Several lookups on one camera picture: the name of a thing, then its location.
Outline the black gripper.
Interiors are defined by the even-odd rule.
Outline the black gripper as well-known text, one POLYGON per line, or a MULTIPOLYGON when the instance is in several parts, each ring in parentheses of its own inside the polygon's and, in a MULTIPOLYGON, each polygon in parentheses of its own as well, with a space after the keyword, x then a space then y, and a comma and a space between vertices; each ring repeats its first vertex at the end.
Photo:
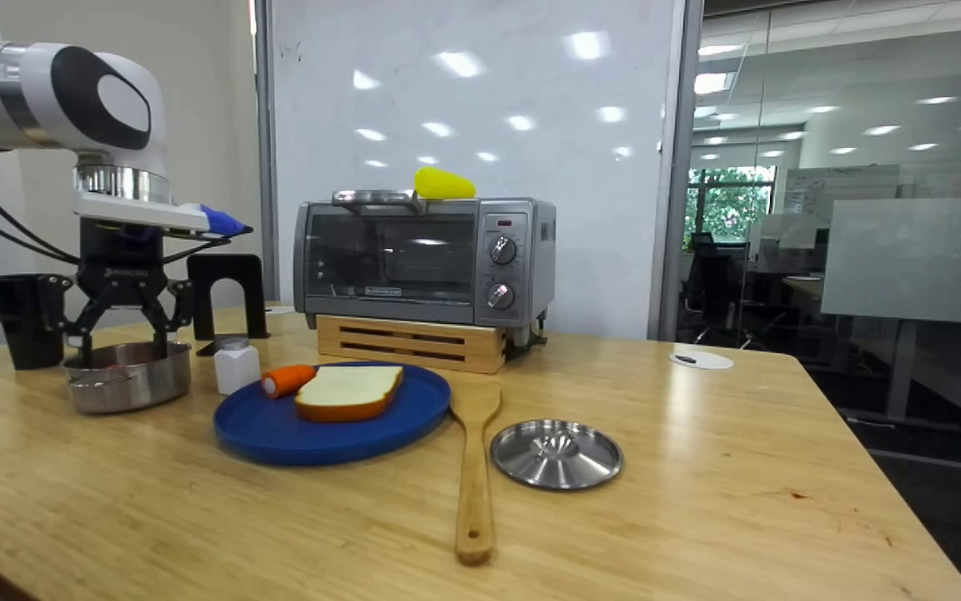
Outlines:
POLYGON ((109 309, 138 309, 155 329, 158 355, 172 355, 172 332, 193 316, 192 285, 164 273, 164 233, 138 224, 79 224, 76 289, 86 303, 67 329, 76 361, 95 361, 95 329, 109 309))

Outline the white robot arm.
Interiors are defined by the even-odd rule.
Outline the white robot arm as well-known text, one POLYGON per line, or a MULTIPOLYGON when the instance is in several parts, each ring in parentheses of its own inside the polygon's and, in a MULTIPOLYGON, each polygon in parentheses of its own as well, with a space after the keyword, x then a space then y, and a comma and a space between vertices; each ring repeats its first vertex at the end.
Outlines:
POLYGON ((76 316, 39 309, 39 329, 95 355, 109 309, 138 309, 167 349, 181 316, 162 303, 167 233, 203 233, 208 213, 167 199, 167 117, 145 65, 76 43, 0 43, 0 153, 65 150, 79 247, 37 233, 0 204, 0 241, 73 266, 86 303, 76 316))

